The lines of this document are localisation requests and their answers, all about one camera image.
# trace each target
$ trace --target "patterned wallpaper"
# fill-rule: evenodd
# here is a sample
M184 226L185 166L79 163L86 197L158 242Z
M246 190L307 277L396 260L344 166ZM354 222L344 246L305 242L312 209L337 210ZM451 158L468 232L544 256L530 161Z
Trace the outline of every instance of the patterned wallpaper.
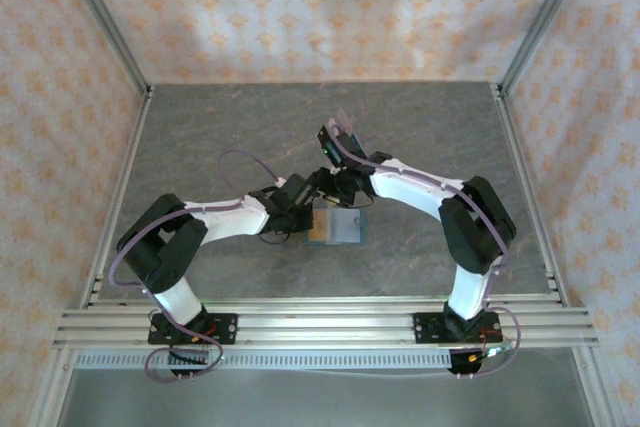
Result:
M151 83L500 81L542 0L106 0Z
M640 426L640 0L565 0L511 107L572 295Z
M0 0L0 424L26 424L140 99L83 0Z

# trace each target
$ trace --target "gray floor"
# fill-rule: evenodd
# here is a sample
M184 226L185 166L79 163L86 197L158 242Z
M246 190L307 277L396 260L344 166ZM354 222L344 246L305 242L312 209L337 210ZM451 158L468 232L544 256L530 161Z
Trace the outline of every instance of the gray floor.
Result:
M473 381L373 373L219 370L167 386L142 371L76 370L59 425L593 425L571 349L521 350L507 369Z
M547 292L542 257L505 135L485 83L375 83L158 86L151 103L115 239L161 194L213 202L234 198L216 159L238 147L258 153L282 177L307 176L328 162L316 140L343 108L367 152L450 178L487 177L518 227L510 273L496 293ZM257 164L226 159L247 191L270 185ZM309 246L295 235L280 246L236 237L200 249L187 277L202 299L445 295L454 264L440 224L393 201L364 211L360 245ZM126 267L123 279L133 278ZM103 298L123 298L111 285Z

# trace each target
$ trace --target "gray tabletop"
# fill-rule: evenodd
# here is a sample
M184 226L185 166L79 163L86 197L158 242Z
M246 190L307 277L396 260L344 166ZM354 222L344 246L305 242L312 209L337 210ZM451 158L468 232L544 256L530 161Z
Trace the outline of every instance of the gray tabletop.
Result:
M518 227L513 261L495 293L548 291L542 256L511 154L486 83L352 83L158 86L126 187L114 239L160 195L183 201L235 198L216 160L231 147L260 155L281 177L328 166L316 139L338 109L355 122L366 152L449 178L482 175ZM247 191L271 179L244 157L225 165ZM203 246L187 278L201 299L445 295L455 265L442 228L424 213L378 199L363 210L364 242L282 245L235 237ZM114 246L111 246L113 258ZM122 267L119 277L133 279ZM102 298L136 297L105 283Z

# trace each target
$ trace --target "orange floral pattern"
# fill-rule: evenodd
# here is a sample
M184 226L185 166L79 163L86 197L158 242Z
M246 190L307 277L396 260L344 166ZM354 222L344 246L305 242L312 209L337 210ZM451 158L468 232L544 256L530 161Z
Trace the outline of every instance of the orange floral pattern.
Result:
M106 2L151 83L497 82L542 0Z
M640 0L565 0L512 95L556 253L640 425Z
M140 100L83 0L0 0L0 19L0 423L19 427Z

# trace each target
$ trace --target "black mounting plate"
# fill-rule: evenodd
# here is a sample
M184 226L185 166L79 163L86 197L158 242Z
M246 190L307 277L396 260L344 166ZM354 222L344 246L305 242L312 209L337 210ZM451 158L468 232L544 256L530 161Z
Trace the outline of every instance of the black mounting plate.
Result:
M215 329L209 337L217 340L222 345L233 345L236 343L236 335L238 332L237 314L214 314L207 312L204 326L204 330L200 333L205 333L211 329ZM149 338L147 341L151 345L171 346L198 345L205 343L205 341L201 339L193 342L191 336L176 329L161 313L154 314L151 317L151 326L149 327Z
M445 325L442 312L418 312L413 314L413 333L416 344L495 344L502 342L500 319L495 312L484 312L478 322L460 338Z

